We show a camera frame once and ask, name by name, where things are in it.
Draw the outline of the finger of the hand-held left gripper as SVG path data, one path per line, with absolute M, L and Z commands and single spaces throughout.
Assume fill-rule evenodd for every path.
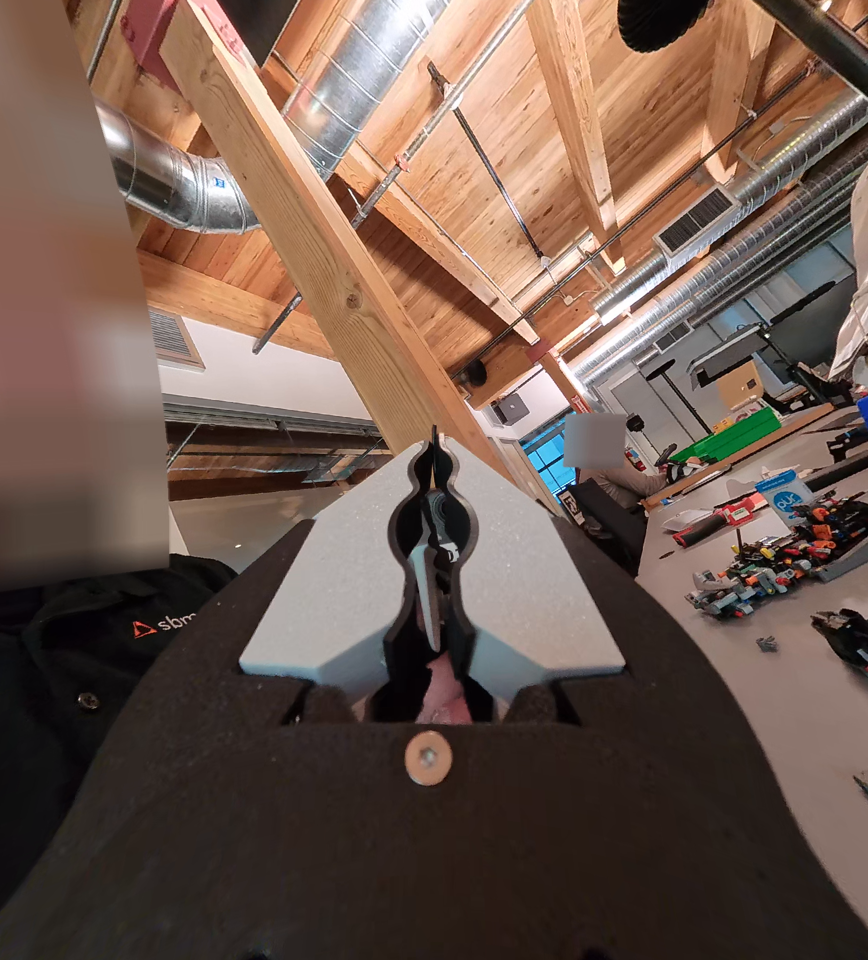
M 442 590 L 437 558 L 437 549 L 426 542 L 416 546 L 409 557 L 416 579 L 417 624 L 422 628 L 430 649 L 434 653 L 444 653 L 440 609 Z

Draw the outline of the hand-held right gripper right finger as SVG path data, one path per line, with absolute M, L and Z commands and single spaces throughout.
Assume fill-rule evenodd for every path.
M 454 440 L 434 442 L 434 480 L 460 550 L 445 623 L 455 674 L 512 702 L 536 684 L 622 672 L 564 523 Z

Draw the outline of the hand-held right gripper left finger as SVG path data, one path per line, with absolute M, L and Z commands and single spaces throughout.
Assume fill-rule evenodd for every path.
M 323 509 L 273 595 L 239 664 L 248 675 L 329 687 L 382 687 L 384 636 L 404 604 L 395 510 L 419 492 L 417 442 Z

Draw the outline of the black lego connector piece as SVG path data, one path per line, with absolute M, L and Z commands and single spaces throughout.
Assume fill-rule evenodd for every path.
M 434 549 L 438 556 L 443 556 L 446 562 L 453 563 L 459 551 L 447 525 L 446 495 L 439 489 L 431 489 L 425 495 L 425 505 L 422 507 L 422 522 L 424 525 L 426 545 Z

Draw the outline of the partly built lego car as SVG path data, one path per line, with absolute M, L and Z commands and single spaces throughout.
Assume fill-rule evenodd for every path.
M 826 493 L 797 505 L 794 514 L 799 523 L 784 535 L 739 538 L 725 570 L 695 572 L 687 603 L 716 619 L 746 617 L 800 583 L 828 583 L 868 563 L 868 502 L 860 494 Z

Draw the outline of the person's left hand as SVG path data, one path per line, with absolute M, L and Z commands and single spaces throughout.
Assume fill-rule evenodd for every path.
M 428 664 L 430 682 L 416 723 L 421 725 L 469 725 L 473 722 L 464 687 L 454 674 L 450 654 L 442 653 Z

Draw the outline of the black office chair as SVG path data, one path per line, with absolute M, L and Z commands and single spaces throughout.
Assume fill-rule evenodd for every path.
M 636 578 L 647 533 L 643 510 L 622 507 L 593 479 L 568 485 L 563 495 L 576 504 L 595 545 Z

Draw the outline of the black floor lamp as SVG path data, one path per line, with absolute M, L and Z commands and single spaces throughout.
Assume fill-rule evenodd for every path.
M 680 387 L 675 383 L 672 376 L 670 375 L 671 369 L 676 365 L 677 360 L 675 358 L 668 359 L 661 364 L 657 365 L 655 368 L 649 370 L 644 374 L 644 379 L 648 383 L 653 383 L 657 378 L 663 380 L 667 385 L 668 389 L 675 395 L 675 397 L 680 401 L 689 414 L 691 414 L 693 420 L 702 428 L 705 436 L 712 436 L 713 431 L 707 422 L 700 415 L 699 411 L 687 398 L 687 396 L 680 390 Z

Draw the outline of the green plastic bins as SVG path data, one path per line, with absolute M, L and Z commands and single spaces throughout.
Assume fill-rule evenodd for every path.
M 708 465 L 720 462 L 776 432 L 781 426 L 780 417 L 773 408 L 758 408 L 725 429 L 705 436 L 685 449 L 675 451 L 669 456 L 669 461 L 687 463 L 695 458 Z

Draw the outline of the blue white gum container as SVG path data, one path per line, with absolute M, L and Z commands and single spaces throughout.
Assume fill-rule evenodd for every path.
M 754 489 L 791 529 L 803 522 L 796 508 L 812 503 L 817 496 L 793 468 L 756 482 Z

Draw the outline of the monitor stand with cardboard box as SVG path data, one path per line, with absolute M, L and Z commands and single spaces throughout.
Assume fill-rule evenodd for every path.
M 724 406 L 732 411 L 748 401 L 762 399 L 764 386 L 753 357 L 768 345 L 764 330 L 755 325 L 735 332 L 718 347 L 691 362 L 692 390 L 716 385 Z

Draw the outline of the person's black shirt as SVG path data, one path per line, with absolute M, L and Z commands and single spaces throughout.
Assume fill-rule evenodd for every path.
M 0 592 L 0 909 L 43 855 L 110 727 L 237 572 L 167 567 Z

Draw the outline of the black cylinder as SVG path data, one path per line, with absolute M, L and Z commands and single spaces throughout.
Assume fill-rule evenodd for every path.
M 868 450 L 852 454 L 840 462 L 813 471 L 802 479 L 813 493 L 821 494 L 836 487 L 850 476 L 868 470 Z

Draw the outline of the ribbed silver air ducts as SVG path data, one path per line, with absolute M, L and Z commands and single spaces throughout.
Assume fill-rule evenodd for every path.
M 868 131 L 818 164 L 784 202 L 755 218 L 704 257 L 677 282 L 652 297 L 632 318 L 614 326 L 577 358 L 572 373 L 591 383 L 642 354 L 670 327 L 698 317 L 741 281 L 781 254 L 802 246 L 821 228 L 838 230 L 849 217 L 850 196 L 868 164 Z

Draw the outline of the white ceiling vent grille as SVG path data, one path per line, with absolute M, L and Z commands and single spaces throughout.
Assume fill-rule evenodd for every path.
M 712 186 L 653 237 L 668 261 L 686 251 L 714 223 L 739 208 L 737 198 L 723 185 Z

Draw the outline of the black ceiling pipe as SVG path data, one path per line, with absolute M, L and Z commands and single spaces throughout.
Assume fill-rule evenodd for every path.
M 756 1 L 845 84 L 868 101 L 868 42 L 809 1 Z

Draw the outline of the black red handled tool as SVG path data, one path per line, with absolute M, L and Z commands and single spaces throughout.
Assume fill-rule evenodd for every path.
M 743 503 L 733 503 L 714 510 L 680 532 L 673 534 L 673 542 L 687 548 L 693 546 L 726 527 L 737 527 L 752 519 L 753 510 Z

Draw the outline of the wall vent grille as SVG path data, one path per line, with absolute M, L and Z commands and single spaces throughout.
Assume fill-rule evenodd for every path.
M 206 366 L 184 318 L 152 306 L 149 307 L 149 315 L 157 363 L 176 369 L 204 372 Z

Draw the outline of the wooden support post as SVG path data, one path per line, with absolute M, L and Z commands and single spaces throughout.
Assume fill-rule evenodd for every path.
M 256 73 L 193 2 L 177 3 L 161 54 L 392 453 L 438 426 L 513 482 Z

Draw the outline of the large silver air duct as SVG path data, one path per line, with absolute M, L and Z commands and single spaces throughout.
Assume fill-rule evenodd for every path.
M 320 42 L 282 110 L 327 181 L 427 40 L 445 1 L 349 2 Z M 127 204 L 175 229 L 249 233 L 260 223 L 221 158 L 180 150 L 94 99 L 118 189 Z

